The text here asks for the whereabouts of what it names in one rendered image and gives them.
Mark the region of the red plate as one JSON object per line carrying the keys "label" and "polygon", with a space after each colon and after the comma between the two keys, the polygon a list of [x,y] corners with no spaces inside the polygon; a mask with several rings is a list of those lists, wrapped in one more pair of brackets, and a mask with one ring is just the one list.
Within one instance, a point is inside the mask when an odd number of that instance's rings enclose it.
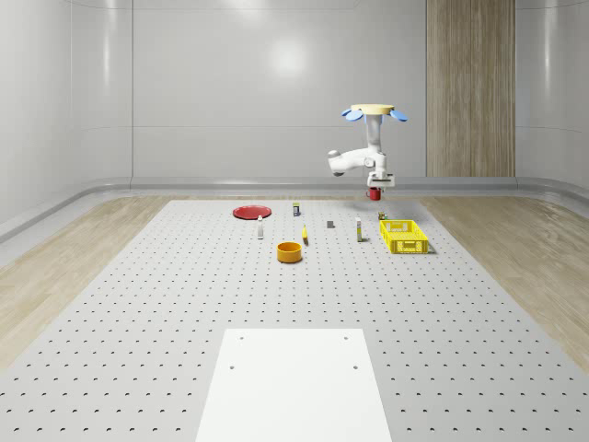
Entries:
{"label": "red plate", "polygon": [[271,208],[263,205],[244,205],[233,210],[233,216],[245,220],[257,220],[271,215]]}

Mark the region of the yellow bowl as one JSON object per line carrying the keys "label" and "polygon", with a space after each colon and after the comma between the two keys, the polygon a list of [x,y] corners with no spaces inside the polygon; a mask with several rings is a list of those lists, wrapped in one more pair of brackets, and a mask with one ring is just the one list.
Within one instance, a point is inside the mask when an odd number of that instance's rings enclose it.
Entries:
{"label": "yellow bowl", "polygon": [[277,245],[277,260],[284,263],[295,263],[302,259],[302,246],[299,243],[286,241]]}

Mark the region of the white board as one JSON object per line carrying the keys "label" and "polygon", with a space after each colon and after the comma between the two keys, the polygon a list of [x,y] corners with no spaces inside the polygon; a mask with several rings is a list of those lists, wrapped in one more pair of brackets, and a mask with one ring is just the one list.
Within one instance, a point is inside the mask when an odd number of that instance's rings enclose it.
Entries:
{"label": "white board", "polygon": [[196,442],[391,442],[360,329],[228,329]]}

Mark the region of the yellow basket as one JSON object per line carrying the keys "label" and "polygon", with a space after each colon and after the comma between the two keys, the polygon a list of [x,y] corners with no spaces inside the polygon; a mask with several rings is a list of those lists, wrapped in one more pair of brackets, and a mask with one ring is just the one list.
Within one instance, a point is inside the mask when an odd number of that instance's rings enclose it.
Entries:
{"label": "yellow basket", "polygon": [[383,219],[379,230],[391,253],[428,252],[428,238],[413,220]]}

